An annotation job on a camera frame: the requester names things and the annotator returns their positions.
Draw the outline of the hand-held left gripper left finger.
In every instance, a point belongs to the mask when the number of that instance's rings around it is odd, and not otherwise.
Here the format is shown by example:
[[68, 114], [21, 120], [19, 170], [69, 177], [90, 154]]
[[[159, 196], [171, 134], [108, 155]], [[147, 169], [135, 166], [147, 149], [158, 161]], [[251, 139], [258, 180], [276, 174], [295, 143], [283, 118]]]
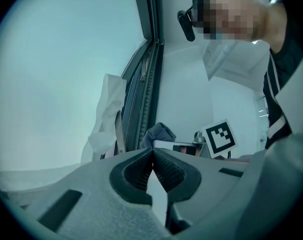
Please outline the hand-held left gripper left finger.
[[46, 189], [27, 212], [67, 240], [164, 240], [146, 187], [150, 148], [80, 166]]

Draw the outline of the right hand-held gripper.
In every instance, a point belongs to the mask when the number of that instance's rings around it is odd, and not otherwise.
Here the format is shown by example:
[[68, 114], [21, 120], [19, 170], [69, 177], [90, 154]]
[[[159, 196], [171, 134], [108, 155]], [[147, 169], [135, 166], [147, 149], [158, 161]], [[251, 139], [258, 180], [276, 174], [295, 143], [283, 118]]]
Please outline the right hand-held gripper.
[[232, 150], [236, 148], [237, 141], [227, 119], [203, 126], [201, 131], [194, 134], [192, 143], [154, 140], [153, 147], [200, 146], [200, 157], [208, 159], [231, 159]]

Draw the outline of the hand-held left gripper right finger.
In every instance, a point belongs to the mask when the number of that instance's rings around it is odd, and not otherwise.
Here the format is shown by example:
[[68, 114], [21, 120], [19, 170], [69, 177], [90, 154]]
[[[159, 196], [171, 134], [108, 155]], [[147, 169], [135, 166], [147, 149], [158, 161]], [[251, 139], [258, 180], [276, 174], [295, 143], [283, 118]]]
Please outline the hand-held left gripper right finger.
[[247, 164], [154, 148], [153, 170], [167, 194], [166, 223], [155, 216], [161, 236], [234, 236], [241, 216], [237, 185]]

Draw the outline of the person's right hand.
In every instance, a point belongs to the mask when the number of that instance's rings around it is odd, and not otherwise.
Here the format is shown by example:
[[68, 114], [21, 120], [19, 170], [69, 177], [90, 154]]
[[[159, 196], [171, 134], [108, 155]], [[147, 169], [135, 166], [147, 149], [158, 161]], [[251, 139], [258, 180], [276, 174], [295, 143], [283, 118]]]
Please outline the person's right hand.
[[195, 146], [180, 146], [179, 152], [184, 153], [191, 156], [200, 157], [201, 147]]

